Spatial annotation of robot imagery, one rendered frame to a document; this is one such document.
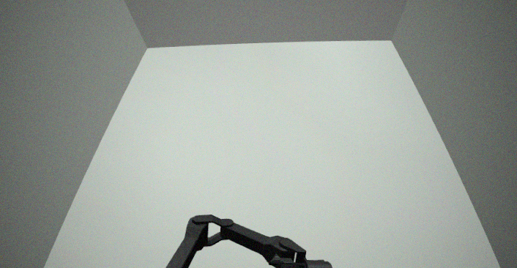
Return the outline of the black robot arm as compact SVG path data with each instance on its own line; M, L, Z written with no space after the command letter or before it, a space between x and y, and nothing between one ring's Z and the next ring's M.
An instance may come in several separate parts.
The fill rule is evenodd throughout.
M209 223L219 225L220 232L208 237ZM253 252L260 253L274 268L332 268L328 261L307 260L306 250L291 239L280 236L268 237L240 226L232 219L220 219L214 215L198 215L189 219L185 238L166 268L188 268L197 251L206 246L211 247L224 239L230 239Z

